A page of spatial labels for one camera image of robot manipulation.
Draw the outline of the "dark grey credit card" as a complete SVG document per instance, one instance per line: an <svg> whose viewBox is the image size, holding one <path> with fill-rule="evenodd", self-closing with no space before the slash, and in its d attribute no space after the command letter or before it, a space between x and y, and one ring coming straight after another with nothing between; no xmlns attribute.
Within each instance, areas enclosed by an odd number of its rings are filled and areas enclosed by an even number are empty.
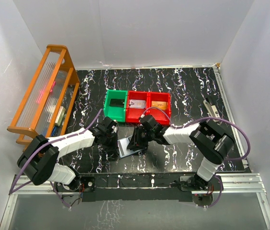
<svg viewBox="0 0 270 230"><path fill-rule="evenodd" d="M125 99L116 99L116 98L112 98L110 100L110 107L121 107L124 108L124 104L125 104Z"/></svg>

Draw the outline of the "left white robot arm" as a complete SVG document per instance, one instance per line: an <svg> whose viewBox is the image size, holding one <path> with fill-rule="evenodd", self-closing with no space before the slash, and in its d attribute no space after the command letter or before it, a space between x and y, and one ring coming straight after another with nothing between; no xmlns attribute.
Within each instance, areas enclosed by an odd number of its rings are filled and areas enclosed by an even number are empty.
<svg viewBox="0 0 270 230"><path fill-rule="evenodd" d="M17 165L34 185L49 181L75 186L79 183L79 174L70 166L60 164L59 159L94 145L102 145L109 151L117 150L117 129L117 122L107 116L100 123L62 136L46 138L38 135L18 159Z"/></svg>

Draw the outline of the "black silver stapler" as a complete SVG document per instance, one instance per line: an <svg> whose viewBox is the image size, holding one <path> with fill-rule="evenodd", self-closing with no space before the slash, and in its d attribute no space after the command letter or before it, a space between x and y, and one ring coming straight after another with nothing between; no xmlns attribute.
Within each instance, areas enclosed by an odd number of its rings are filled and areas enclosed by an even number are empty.
<svg viewBox="0 0 270 230"><path fill-rule="evenodd" d="M210 96L204 99L203 104L211 117L220 118L216 105Z"/></svg>

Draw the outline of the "green plastic bin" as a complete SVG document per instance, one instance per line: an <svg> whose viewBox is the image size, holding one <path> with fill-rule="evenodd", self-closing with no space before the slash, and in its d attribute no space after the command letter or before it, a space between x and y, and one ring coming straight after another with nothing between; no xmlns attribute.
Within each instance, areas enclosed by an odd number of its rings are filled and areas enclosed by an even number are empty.
<svg viewBox="0 0 270 230"><path fill-rule="evenodd" d="M104 115L117 122L125 122L128 91L107 90L104 102Z"/></svg>

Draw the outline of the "red double plastic bin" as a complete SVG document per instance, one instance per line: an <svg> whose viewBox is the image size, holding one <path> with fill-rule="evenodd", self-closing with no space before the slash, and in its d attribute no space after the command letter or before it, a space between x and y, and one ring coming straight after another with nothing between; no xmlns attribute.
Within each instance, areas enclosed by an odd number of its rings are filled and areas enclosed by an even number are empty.
<svg viewBox="0 0 270 230"><path fill-rule="evenodd" d="M145 109L130 108L130 99L145 100ZM157 107L152 107L151 101L166 101L168 102L168 107L165 111ZM125 122L138 124L142 115L152 115L160 124L169 125L171 118L171 95L165 92L129 91L127 96Z"/></svg>

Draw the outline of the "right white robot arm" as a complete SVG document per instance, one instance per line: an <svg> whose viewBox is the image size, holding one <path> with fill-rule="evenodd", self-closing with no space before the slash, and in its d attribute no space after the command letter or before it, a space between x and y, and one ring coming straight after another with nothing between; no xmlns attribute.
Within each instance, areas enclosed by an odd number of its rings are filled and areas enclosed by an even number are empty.
<svg viewBox="0 0 270 230"><path fill-rule="evenodd" d="M131 137L118 140L120 156L146 150L148 143L160 145L193 143L203 155L195 175L185 182L187 187L205 189L233 148L235 141L213 119L203 119L187 126L163 126L152 115L140 119Z"/></svg>

